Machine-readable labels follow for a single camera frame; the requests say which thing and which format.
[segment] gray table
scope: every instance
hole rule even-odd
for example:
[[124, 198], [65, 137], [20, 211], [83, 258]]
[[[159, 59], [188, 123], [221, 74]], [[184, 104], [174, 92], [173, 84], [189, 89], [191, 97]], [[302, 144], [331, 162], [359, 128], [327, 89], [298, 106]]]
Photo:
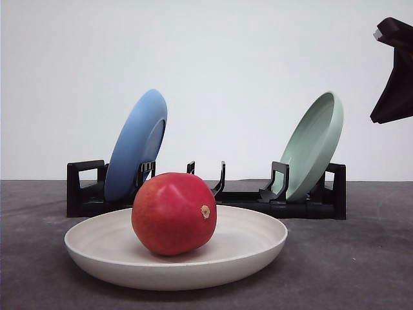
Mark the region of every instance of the gray table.
[[413, 182], [349, 182], [346, 221], [283, 220], [287, 242], [268, 267], [181, 292], [80, 270], [63, 237], [84, 218], [65, 217], [65, 194], [64, 181], [1, 182], [1, 309], [413, 309]]

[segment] white wall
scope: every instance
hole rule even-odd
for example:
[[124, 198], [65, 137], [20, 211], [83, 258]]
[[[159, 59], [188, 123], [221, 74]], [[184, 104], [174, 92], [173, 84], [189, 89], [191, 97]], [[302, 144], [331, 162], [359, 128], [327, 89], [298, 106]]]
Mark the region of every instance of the white wall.
[[413, 180], [413, 118], [373, 124], [393, 48], [373, 38], [411, 0], [8, 0], [1, 9], [1, 178], [62, 179], [108, 161], [150, 88], [168, 103], [157, 172], [269, 177], [326, 90], [345, 107], [333, 161], [349, 180]]

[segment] black dish rack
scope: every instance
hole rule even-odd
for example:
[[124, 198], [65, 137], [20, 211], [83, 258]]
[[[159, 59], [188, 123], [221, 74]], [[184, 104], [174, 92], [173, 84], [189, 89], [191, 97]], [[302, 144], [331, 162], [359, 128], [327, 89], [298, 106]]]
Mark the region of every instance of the black dish rack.
[[[109, 164], [103, 160], [82, 161], [67, 165], [67, 216], [92, 217], [107, 212], [131, 208], [139, 188], [144, 182], [144, 175], [155, 176], [156, 162], [150, 161], [139, 165], [135, 178], [135, 190], [119, 201], [105, 201], [105, 178]], [[81, 187], [79, 172], [97, 169], [97, 180], [94, 184]], [[330, 163], [325, 172], [334, 174], [332, 188], [325, 185], [325, 172], [313, 189], [307, 194], [305, 201], [290, 203], [286, 200], [289, 181], [289, 166], [273, 161], [271, 178], [268, 184], [258, 191], [225, 191], [225, 162], [221, 162], [221, 176], [216, 186], [211, 188], [217, 204], [230, 205], [259, 211], [275, 218], [308, 218], [335, 220], [346, 219], [346, 166]], [[187, 173], [195, 173], [195, 162], [186, 167]], [[283, 175], [283, 186], [279, 193], [271, 191], [276, 172]]]

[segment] light blue plate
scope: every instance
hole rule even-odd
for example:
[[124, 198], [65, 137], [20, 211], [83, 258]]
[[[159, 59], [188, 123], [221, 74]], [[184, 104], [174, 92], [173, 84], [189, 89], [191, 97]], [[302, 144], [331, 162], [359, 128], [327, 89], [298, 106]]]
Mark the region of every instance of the light blue plate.
[[105, 180], [106, 201], [120, 200], [136, 188], [139, 164], [154, 161], [161, 148], [167, 117], [165, 99], [155, 89], [136, 103], [110, 158]]

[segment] green plate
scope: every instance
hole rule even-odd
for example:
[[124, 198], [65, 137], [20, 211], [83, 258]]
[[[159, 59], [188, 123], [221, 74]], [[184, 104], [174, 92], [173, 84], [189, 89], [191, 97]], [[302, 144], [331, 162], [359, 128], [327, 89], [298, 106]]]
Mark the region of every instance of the green plate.
[[[303, 116], [280, 160], [290, 165], [287, 201], [303, 201], [323, 175], [340, 139], [343, 118], [343, 106], [332, 92], [321, 95]], [[277, 194], [282, 186], [282, 174], [277, 172], [272, 191]]]

